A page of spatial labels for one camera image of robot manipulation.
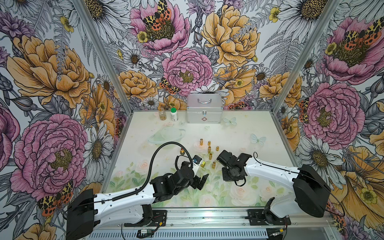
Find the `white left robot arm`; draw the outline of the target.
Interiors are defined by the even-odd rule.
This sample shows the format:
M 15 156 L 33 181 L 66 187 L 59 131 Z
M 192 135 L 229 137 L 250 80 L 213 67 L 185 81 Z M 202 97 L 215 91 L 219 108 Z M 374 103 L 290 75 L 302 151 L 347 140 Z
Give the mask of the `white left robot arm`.
M 151 205 L 164 202 L 192 187 L 201 190 L 208 175 L 198 177 L 186 162 L 175 173 L 152 179 L 142 190 L 129 189 L 107 194 L 85 190 L 68 206 L 68 240 L 79 240 L 94 230 L 117 224 L 147 225 L 153 218 Z

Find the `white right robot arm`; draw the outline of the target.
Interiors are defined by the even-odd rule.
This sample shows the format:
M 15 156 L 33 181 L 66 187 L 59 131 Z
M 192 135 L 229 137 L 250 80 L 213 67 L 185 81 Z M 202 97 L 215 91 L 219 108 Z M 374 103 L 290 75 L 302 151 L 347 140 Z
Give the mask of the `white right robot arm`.
M 249 216 L 249 220 L 286 225 L 290 215 L 305 213 L 315 218 L 325 215 L 331 189 L 311 166 L 281 166 L 262 161 L 256 155 L 241 153 L 236 157 L 228 151 L 222 151 L 217 161 L 223 165 L 225 182 L 238 185 L 240 181 L 246 182 L 247 177 L 258 177 L 291 191 L 286 196 L 270 198 L 264 209 Z

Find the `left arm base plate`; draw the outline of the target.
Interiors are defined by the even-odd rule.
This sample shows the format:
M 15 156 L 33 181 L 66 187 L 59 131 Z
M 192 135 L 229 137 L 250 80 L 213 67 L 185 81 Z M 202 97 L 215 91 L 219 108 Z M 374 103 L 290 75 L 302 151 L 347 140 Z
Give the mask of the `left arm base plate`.
M 167 210 L 152 210 L 150 214 L 144 214 L 143 219 L 138 223 L 124 223 L 124 227 L 164 227 L 167 222 L 167 214 Z

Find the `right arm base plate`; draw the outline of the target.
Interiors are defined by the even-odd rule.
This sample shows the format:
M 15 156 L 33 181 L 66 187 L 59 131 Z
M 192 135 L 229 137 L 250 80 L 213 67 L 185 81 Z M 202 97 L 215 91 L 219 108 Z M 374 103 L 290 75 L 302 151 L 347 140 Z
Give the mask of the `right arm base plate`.
M 289 226 L 292 224 L 289 217 L 279 218 L 272 212 L 262 209 L 249 209 L 247 214 L 245 219 L 251 226 Z

